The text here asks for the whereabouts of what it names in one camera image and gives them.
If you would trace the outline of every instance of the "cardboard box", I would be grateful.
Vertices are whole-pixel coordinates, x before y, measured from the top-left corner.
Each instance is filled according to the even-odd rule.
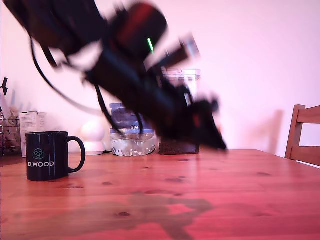
[[[46,131],[46,112],[28,111],[19,114],[21,152],[22,157],[27,156],[26,152],[26,133]]]

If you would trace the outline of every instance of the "mug handle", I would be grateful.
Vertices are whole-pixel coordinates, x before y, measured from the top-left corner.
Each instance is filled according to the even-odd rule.
[[[69,173],[76,173],[78,172],[85,164],[85,159],[86,159],[86,149],[85,149],[85,145],[84,143],[81,141],[80,138],[76,137],[76,136],[68,136],[66,138],[66,142],[70,142],[70,141],[76,141],[79,145],[80,145],[80,148],[81,148],[81,161],[80,161],[80,164],[77,168],[73,169],[71,167],[69,167]]]

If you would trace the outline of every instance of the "mug logo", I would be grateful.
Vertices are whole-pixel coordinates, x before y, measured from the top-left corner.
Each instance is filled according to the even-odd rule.
[[[33,153],[34,159],[41,160],[44,157],[45,157],[45,153],[42,151],[42,149],[37,148],[36,150],[34,150],[34,153]]]

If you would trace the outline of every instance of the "plastic container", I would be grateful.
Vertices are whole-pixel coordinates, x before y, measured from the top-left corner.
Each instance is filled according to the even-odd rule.
[[[185,85],[189,88],[192,99],[197,97],[197,80],[200,79],[200,70],[198,69],[169,69],[163,74],[168,78],[170,83],[177,87]],[[200,146],[198,144],[190,144],[171,140],[164,137],[159,138],[159,150],[161,155],[187,155],[198,154]]]
[[[111,151],[114,155],[122,157],[145,156],[156,150],[156,135],[152,129],[140,130],[122,129],[121,136],[114,129],[110,129]]]
[[[122,157],[145,156],[156,150],[156,134],[151,125],[142,119],[143,131],[140,132],[137,116],[126,109],[122,103],[112,103],[111,117],[123,136],[110,129],[110,146],[114,155]]]

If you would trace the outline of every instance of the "plastic water bottle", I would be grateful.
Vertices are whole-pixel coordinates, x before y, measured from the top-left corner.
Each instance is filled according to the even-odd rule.
[[[156,150],[156,134],[141,116],[143,131],[140,133],[137,116],[125,109],[122,103],[112,103],[111,117],[123,136],[110,129],[110,146],[114,155],[131,157],[145,156]]]

